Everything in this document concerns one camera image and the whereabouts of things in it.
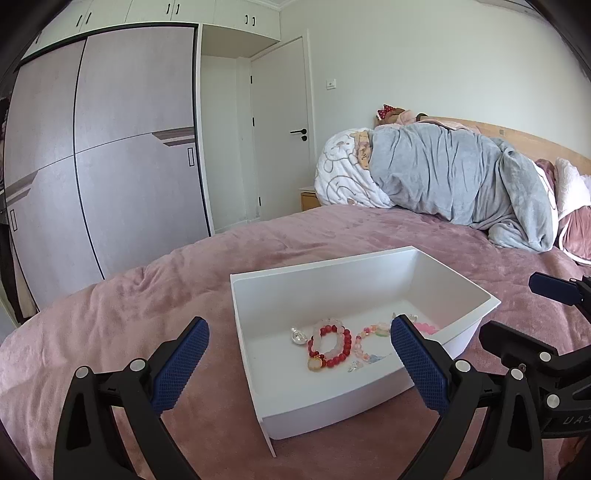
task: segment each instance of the pink blanket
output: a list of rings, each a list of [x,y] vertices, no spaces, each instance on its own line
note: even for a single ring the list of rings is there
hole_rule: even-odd
[[[536,297],[527,287],[536,270],[583,275],[557,249],[541,255],[500,249],[482,232],[433,216],[335,205],[216,235],[55,302],[0,347],[0,419],[33,470],[50,479],[74,370],[119,370],[150,356],[201,315],[211,328],[209,349],[163,421],[204,480],[397,478],[437,418],[415,389],[352,419],[275,442],[278,457],[271,457],[242,368],[229,275],[407,245],[501,299],[486,320],[507,323],[561,353],[589,343],[591,326],[575,309]],[[504,371],[477,337],[465,358],[479,369]],[[138,474],[152,478],[128,423],[116,415]],[[450,478],[461,473],[481,420],[473,422]],[[548,479],[556,478],[560,446],[561,440],[544,442]]]

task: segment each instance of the bracelet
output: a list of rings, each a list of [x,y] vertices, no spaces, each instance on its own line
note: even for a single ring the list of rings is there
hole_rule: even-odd
[[[337,334],[335,347],[329,352],[320,353],[322,337],[328,333]],[[324,321],[318,322],[314,326],[314,335],[308,341],[308,354],[310,355],[308,369],[317,372],[324,367],[333,368],[339,363],[344,362],[351,354],[351,344],[351,332],[343,326],[340,320],[329,319],[329,323],[326,324]]]
[[[375,362],[379,362],[380,360],[386,358],[384,356],[378,355],[369,355],[365,353],[361,348],[361,340],[365,337],[375,333],[380,337],[389,337],[390,336],[390,325],[387,323],[380,323],[378,325],[372,325],[370,327],[365,327],[359,334],[355,337],[355,344],[353,345],[353,353],[357,358],[363,360],[366,363],[374,364]]]

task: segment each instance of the blue gripper pad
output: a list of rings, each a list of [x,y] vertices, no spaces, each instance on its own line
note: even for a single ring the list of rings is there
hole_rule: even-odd
[[[559,301],[565,305],[577,305],[583,296],[574,281],[562,280],[544,273],[536,272],[530,277],[530,290],[536,295]]]
[[[443,416],[449,407],[447,378],[423,346],[421,333],[398,316],[392,321],[390,339],[427,408]]]
[[[209,325],[200,319],[154,378],[151,404],[158,415],[174,408],[208,344]]]

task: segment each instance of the wooden headboard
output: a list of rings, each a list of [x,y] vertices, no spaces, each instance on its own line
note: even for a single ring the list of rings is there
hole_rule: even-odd
[[[544,140],[535,135],[526,134],[511,128],[499,127],[498,125],[483,124],[481,122],[473,122],[471,120],[460,120],[457,118],[445,118],[442,116],[423,117],[434,120],[448,120],[458,122],[466,127],[477,127],[483,135],[487,137],[505,138],[511,145],[513,145],[519,152],[526,157],[536,161],[540,158],[545,158],[552,163],[556,162],[556,158],[565,158],[579,169],[579,173],[583,175],[591,175],[591,160],[581,154],[570,150],[562,145]]]

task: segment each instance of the white wall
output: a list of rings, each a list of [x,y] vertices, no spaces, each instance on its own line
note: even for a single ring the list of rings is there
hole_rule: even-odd
[[[236,75],[235,59],[201,58],[201,141],[216,232],[246,222],[248,218],[241,165]]]
[[[591,157],[591,83],[554,29],[476,0],[299,0],[310,33],[317,148],[372,127],[383,103],[517,129]],[[337,89],[326,90],[336,79]]]

